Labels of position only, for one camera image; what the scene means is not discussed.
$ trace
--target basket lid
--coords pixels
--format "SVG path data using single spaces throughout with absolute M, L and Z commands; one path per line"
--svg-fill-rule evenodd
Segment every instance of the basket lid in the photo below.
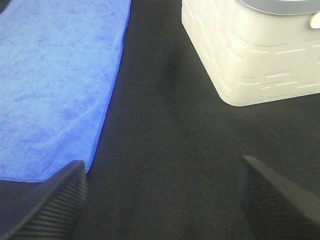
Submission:
M 296 15 L 320 12 L 320 0 L 239 0 L 261 12 Z

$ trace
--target dark carpet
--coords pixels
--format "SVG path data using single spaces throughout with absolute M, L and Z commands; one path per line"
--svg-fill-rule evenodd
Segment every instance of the dark carpet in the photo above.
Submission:
M 117 83 L 88 175 L 77 240 L 253 240 L 237 197 L 253 155 L 320 195 L 320 94 L 220 100 L 179 0 L 133 0 Z M 33 187 L 0 182 L 0 203 Z

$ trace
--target black carpet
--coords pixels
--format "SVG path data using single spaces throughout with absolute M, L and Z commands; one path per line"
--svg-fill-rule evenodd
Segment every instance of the black carpet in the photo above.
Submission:
M 181 24 L 179 0 L 133 0 L 75 240 L 253 240 L 243 155 L 320 195 L 320 94 L 233 107 Z M 0 204 L 33 184 L 0 182 Z

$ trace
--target slotted pattern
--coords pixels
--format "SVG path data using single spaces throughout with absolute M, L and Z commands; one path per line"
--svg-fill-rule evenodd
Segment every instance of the slotted pattern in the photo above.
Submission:
M 182 23 L 220 97 L 245 106 L 320 93 L 312 14 L 272 15 L 239 0 L 183 0 Z
M 87 197 L 85 168 L 79 168 L 11 240 L 70 239 Z
M 257 240 L 320 238 L 320 225 L 304 216 L 292 199 L 287 199 L 277 186 L 247 162 L 240 182 L 242 209 Z

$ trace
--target microfiber towel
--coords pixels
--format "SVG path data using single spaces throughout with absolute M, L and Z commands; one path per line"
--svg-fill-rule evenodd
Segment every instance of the microfiber towel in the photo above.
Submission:
M 131 0 L 11 0 L 0 15 L 0 179 L 93 162 Z

